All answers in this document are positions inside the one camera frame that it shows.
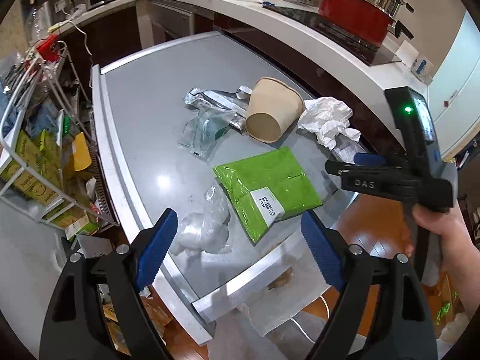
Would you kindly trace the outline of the right hand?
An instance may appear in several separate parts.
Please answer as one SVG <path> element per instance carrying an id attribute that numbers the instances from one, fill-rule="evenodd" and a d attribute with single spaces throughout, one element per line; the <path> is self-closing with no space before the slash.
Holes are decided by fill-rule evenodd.
<path id="1" fill-rule="evenodd" d="M 479 308 L 480 253 L 473 244 L 458 204 L 447 213 L 433 212 L 422 205 L 406 205 L 402 208 L 406 219 L 440 237 L 442 269 L 451 282 L 470 320 Z"/>

